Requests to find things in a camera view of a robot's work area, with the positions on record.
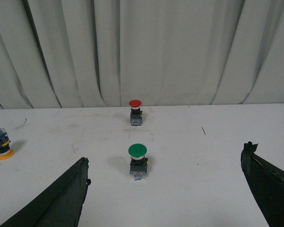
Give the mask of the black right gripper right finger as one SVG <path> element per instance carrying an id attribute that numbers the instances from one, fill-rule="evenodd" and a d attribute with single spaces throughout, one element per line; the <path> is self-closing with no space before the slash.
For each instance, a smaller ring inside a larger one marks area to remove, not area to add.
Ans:
<path id="1" fill-rule="evenodd" d="M 268 225 L 284 227 L 284 171 L 256 155 L 257 146 L 244 144 L 241 169 Z"/>

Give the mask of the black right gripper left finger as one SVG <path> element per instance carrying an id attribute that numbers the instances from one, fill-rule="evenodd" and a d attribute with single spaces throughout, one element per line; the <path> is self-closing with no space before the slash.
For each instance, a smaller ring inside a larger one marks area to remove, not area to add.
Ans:
<path id="1" fill-rule="evenodd" d="M 2 227 L 77 227 L 91 180 L 89 160 L 80 158 Z"/>

